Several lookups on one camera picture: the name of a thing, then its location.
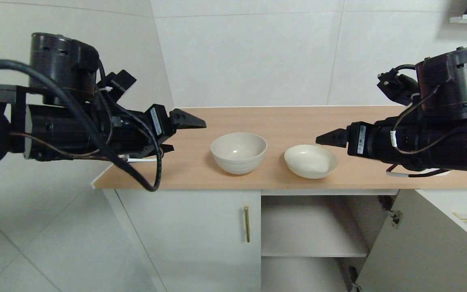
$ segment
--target cabinet door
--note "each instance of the cabinet door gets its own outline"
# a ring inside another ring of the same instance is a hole
[[[467,291],[467,232],[414,190],[403,190],[356,284],[363,292]]]
[[[118,195],[168,292],[261,290],[259,190]]]

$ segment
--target black motor housing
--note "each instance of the black motor housing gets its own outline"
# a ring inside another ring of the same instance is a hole
[[[81,103],[94,101],[98,65],[99,54],[88,44],[59,34],[32,34],[30,66],[55,80]],[[35,78],[30,78],[28,85],[44,90],[45,105],[63,105]]]
[[[417,63],[416,71],[421,98],[439,86],[437,93],[422,105],[426,117],[467,118],[467,48],[426,58]]]

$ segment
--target ribbed bowl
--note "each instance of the ribbed bowl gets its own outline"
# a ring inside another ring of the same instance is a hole
[[[230,133],[214,140],[210,150],[215,162],[231,174],[248,174],[263,161],[267,142],[252,133]]]

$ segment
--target brown wire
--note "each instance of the brown wire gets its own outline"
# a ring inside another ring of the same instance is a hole
[[[16,136],[20,136],[20,137],[25,137],[25,138],[30,138],[34,141],[36,141],[37,143],[39,144],[43,144],[44,146],[66,156],[66,157],[71,157],[71,158],[74,158],[74,159],[98,159],[98,160],[109,160],[109,159],[102,159],[102,157],[94,157],[94,156],[89,156],[87,155],[87,153],[83,154],[83,155],[76,155],[76,154],[73,154],[73,153],[69,153],[69,152],[66,152],[64,150],[60,150],[59,148],[53,146],[52,144],[42,140],[42,139],[39,139],[37,137],[34,137],[28,133],[17,133],[17,132],[10,132],[10,135],[16,135]]]
[[[394,127],[392,128],[392,131],[395,131],[395,129],[397,128],[397,126],[399,125],[399,123],[401,122],[401,120],[406,116],[408,115],[409,113],[411,113],[412,111],[414,111],[415,109],[417,109],[417,107],[419,107],[420,105],[422,105],[425,101],[427,101],[428,99],[430,99],[431,97],[433,97],[437,91],[439,90],[439,87],[441,87],[441,85],[437,85],[433,90],[432,92],[427,95],[425,98],[421,99],[416,105],[413,105],[411,107],[409,107],[407,110],[405,110],[403,113],[401,113],[401,115],[399,116],[399,118],[397,119],[396,123],[394,124]],[[435,146],[435,144],[438,144],[439,142],[441,142],[442,140],[448,138],[449,136],[453,135],[456,131],[455,130],[452,130],[452,131],[449,131],[448,133],[446,133],[445,135],[443,135],[442,137],[440,137],[439,139],[435,140],[434,142],[432,142],[431,144],[429,144],[428,146],[425,146],[421,149],[417,149],[417,150],[412,150],[412,151],[405,151],[405,150],[401,150],[399,149],[398,146],[395,146],[394,148],[399,152],[399,153],[402,153],[404,155],[415,155],[417,153],[421,153],[423,151],[426,151],[428,150],[429,148],[431,148],[432,146]]]

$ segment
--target robotic arm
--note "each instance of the robotic arm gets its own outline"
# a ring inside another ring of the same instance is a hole
[[[124,167],[127,157],[156,155],[157,183],[148,189],[154,191],[159,184],[161,157],[174,150],[163,142],[178,129],[206,128],[203,120],[181,109],[174,109],[167,116],[163,105],[154,104],[144,113],[122,108],[117,101],[136,79],[125,70],[106,76],[96,49],[81,41],[34,33],[30,66],[0,60],[0,69],[11,68],[27,74],[35,71],[42,81],[30,77],[28,87],[0,84],[0,160],[12,152],[38,161],[98,159],[115,163],[118,159],[118,164]],[[97,71],[101,76],[98,83]],[[53,89],[61,89],[67,97],[61,98],[63,92],[56,94],[45,84],[45,78],[53,81]],[[26,94],[42,95],[43,105],[27,105]],[[7,105],[11,106],[10,121],[4,115]],[[78,114],[85,115],[82,122],[86,118],[91,125],[83,127],[74,107]],[[98,146],[88,127],[98,132],[97,138],[105,142],[105,147]],[[127,172],[143,179],[126,165]]]
[[[417,72],[415,80],[399,70]],[[378,75],[378,87],[392,101],[410,105],[399,116],[374,124],[353,122],[317,137],[322,145],[347,147],[347,154],[380,160],[426,177],[448,170],[467,171],[467,48],[401,65]]]

